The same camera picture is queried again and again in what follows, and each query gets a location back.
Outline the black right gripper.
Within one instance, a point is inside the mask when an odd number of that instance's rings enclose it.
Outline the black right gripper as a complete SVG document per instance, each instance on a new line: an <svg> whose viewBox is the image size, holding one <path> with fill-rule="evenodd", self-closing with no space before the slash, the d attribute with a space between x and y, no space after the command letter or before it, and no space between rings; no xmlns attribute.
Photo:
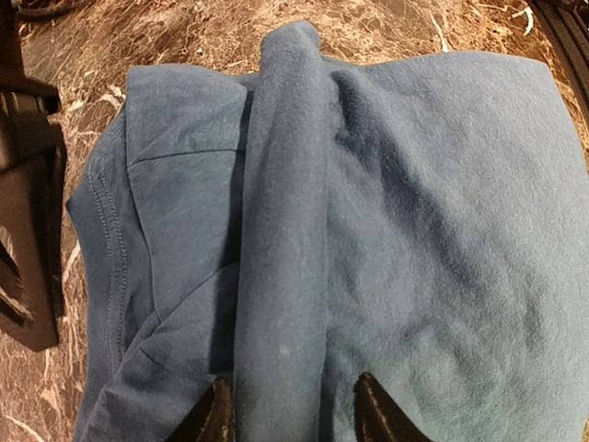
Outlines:
<svg viewBox="0 0 589 442"><path fill-rule="evenodd" d="M67 151L56 87L24 72L19 11L1 4L1 330L42 352L59 342L64 314L61 228Z"/></svg>

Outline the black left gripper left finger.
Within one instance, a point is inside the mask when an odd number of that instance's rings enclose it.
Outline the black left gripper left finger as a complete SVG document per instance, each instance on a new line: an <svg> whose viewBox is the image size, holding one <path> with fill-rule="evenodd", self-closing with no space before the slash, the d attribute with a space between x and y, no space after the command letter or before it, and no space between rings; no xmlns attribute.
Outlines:
<svg viewBox="0 0 589 442"><path fill-rule="evenodd" d="M166 442L232 442L234 403L230 384L214 380Z"/></svg>

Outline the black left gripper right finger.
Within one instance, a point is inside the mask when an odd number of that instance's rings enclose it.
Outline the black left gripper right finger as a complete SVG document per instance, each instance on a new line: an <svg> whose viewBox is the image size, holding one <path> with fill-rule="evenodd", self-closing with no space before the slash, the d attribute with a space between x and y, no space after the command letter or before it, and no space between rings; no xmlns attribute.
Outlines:
<svg viewBox="0 0 589 442"><path fill-rule="evenodd" d="M401 410L378 380L363 372L353 388L358 442L432 442Z"/></svg>

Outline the blue garment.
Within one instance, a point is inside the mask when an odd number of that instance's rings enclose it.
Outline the blue garment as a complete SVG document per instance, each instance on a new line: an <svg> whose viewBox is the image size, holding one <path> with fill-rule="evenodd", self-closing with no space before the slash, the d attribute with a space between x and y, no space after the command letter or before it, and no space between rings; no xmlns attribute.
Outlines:
<svg viewBox="0 0 589 442"><path fill-rule="evenodd" d="M129 71L67 205L77 441L163 441L215 378L237 441L352 441L372 373L435 441L577 441L588 176L549 68L357 66L295 22L260 70Z"/></svg>

